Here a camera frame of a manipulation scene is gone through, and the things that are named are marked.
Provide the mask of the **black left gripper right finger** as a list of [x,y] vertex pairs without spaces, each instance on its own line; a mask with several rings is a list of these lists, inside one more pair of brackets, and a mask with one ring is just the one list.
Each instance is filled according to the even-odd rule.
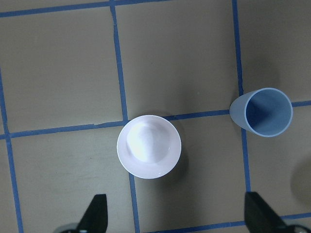
[[292,229],[257,192],[244,196],[244,221],[250,233],[291,233]]

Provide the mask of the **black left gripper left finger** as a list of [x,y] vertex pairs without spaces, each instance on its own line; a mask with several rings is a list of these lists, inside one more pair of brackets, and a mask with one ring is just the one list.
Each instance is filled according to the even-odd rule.
[[82,219],[76,227],[78,233],[105,233],[108,227],[106,194],[93,197]]

